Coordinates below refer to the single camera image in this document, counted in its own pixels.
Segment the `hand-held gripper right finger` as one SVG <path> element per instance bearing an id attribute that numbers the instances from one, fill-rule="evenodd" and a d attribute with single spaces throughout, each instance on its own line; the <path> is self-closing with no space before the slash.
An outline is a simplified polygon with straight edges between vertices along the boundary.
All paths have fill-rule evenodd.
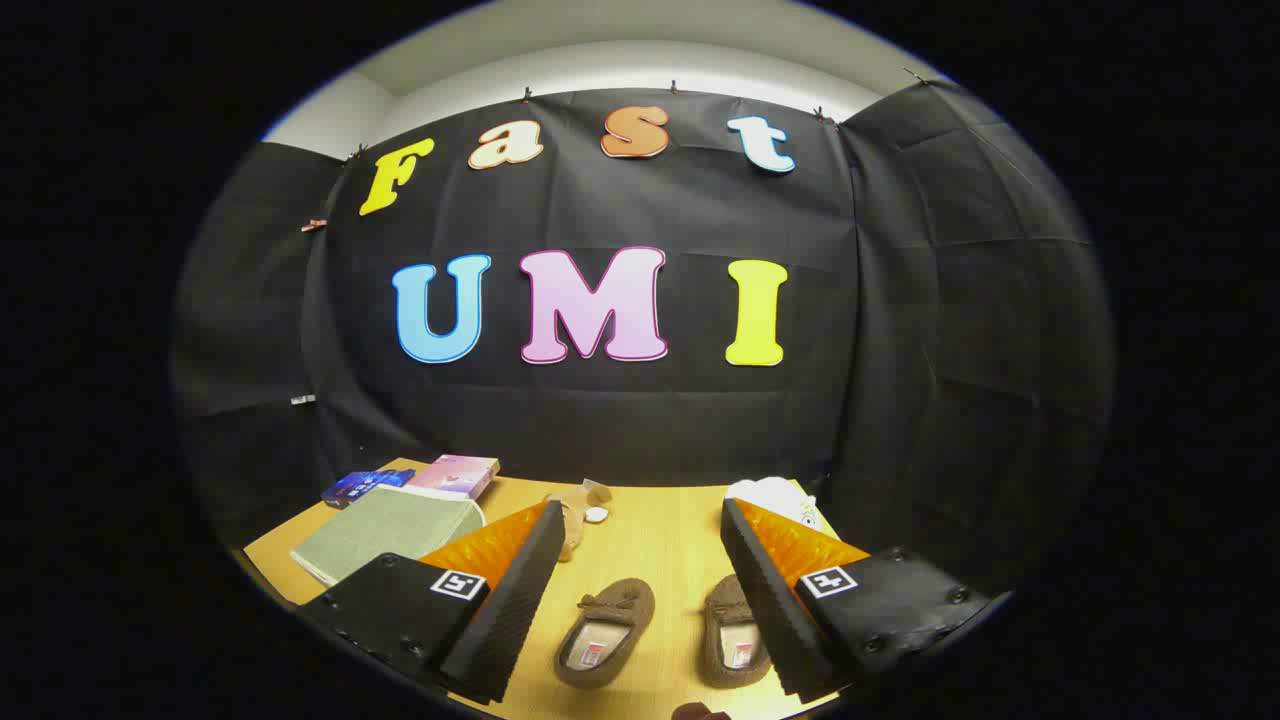
<path id="1" fill-rule="evenodd" d="M 904 685 L 993 612 L 913 550 L 868 553 L 741 498 L 724 501 L 719 536 L 783 691 L 804 702 Z"/>

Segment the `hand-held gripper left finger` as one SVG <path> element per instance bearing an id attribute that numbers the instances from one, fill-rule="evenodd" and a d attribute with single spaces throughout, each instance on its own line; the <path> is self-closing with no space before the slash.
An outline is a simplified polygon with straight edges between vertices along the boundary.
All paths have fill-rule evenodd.
<path id="1" fill-rule="evenodd" d="M 380 553 L 298 615 L 419 685 L 500 701 L 563 542 L 543 501 L 420 559 Z"/>

